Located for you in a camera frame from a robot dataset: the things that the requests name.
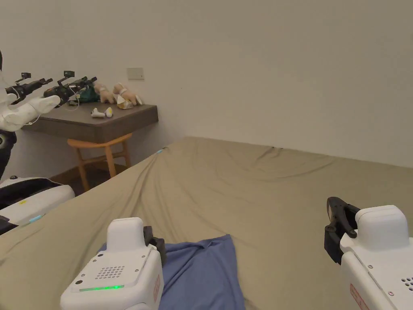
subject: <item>light switch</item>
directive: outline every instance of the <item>light switch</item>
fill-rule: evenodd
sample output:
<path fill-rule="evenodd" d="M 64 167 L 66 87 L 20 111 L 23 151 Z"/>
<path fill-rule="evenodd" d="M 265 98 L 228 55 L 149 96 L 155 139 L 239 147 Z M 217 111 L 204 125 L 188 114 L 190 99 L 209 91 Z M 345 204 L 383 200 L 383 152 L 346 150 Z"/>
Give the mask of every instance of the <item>light switch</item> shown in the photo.
<path fill-rule="evenodd" d="M 126 68 L 128 80 L 143 80 L 143 68 Z"/>

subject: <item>wooden desk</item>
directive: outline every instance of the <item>wooden desk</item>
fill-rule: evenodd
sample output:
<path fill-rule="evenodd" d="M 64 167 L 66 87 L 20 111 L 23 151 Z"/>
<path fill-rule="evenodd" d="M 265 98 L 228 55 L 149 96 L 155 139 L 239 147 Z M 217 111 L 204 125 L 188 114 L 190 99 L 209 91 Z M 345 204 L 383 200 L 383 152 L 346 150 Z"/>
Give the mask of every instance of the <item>wooden desk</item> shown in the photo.
<path fill-rule="evenodd" d="M 92 118 L 90 113 L 97 107 L 100 112 L 113 109 L 111 118 Z M 104 103 L 83 103 L 75 111 L 75 107 L 64 105 L 39 117 L 31 126 L 23 126 L 23 130 L 42 132 L 69 139 L 105 143 L 135 130 L 158 122 L 158 109 L 155 105 L 135 106 L 122 110 L 116 105 Z"/>

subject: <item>wooden stool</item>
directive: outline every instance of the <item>wooden stool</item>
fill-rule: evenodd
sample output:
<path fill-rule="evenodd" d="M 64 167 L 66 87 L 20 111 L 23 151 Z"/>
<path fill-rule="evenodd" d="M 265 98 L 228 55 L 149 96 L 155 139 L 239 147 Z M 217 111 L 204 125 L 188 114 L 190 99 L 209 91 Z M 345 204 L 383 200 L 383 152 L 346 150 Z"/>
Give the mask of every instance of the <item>wooden stool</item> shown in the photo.
<path fill-rule="evenodd" d="M 125 157 L 126 166 L 128 168 L 131 167 L 131 158 L 129 155 L 128 145 L 126 143 L 126 140 L 128 140 L 131 136 L 132 134 L 127 134 L 120 138 L 117 138 L 117 139 L 114 139 L 112 141 L 105 142 L 105 143 L 93 143 L 93 142 L 79 141 L 79 140 L 73 140 L 73 139 L 67 140 L 67 144 L 73 147 L 76 151 L 76 155 L 79 161 L 80 177 L 82 179 L 82 184 L 83 184 L 83 188 L 85 191 L 88 191 L 90 189 L 88 179 L 86 178 L 85 164 L 90 164 L 92 162 L 101 162 L 101 161 L 106 160 L 107 165 L 109 167 L 109 173 L 110 173 L 111 178 L 113 178 L 116 175 L 115 163 L 113 162 L 114 158 Z M 110 149 L 110 147 L 118 143 L 122 143 L 123 151 L 112 154 L 112 150 Z M 83 159 L 82 154 L 80 152 L 81 148 L 104 148 L 106 155 L 89 158 L 89 159 Z"/>

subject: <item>red label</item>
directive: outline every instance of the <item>red label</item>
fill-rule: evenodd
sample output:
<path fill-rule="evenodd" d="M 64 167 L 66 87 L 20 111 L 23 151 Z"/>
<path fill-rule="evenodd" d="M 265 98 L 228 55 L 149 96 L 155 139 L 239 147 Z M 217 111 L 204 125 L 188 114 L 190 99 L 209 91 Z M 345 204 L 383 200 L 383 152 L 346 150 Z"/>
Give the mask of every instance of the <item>red label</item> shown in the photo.
<path fill-rule="evenodd" d="M 155 287 L 154 287 L 154 303 L 158 299 L 158 293 L 159 293 L 160 287 L 161 287 L 161 278 L 158 275 L 158 278 L 156 279 Z"/>
<path fill-rule="evenodd" d="M 358 291 L 356 290 L 356 288 L 352 284 L 350 284 L 350 293 L 353 296 L 354 300 L 356 301 L 356 303 L 358 304 L 358 306 L 360 307 L 361 310 L 370 310 L 367 307 L 364 300 L 361 298 L 361 296 L 358 293 Z"/>

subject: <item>green led light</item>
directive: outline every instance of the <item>green led light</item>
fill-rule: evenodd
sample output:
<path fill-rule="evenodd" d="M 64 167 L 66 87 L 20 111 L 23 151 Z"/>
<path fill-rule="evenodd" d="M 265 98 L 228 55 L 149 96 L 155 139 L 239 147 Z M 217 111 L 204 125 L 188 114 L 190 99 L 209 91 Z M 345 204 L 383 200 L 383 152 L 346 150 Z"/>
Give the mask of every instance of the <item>green led light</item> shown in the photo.
<path fill-rule="evenodd" d="M 115 285 L 115 286 L 103 286 L 103 287 L 91 287 L 89 289 L 80 289 L 81 292 L 86 291 L 100 291 L 100 290 L 114 290 L 114 289 L 121 289 L 125 287 L 124 285 Z"/>

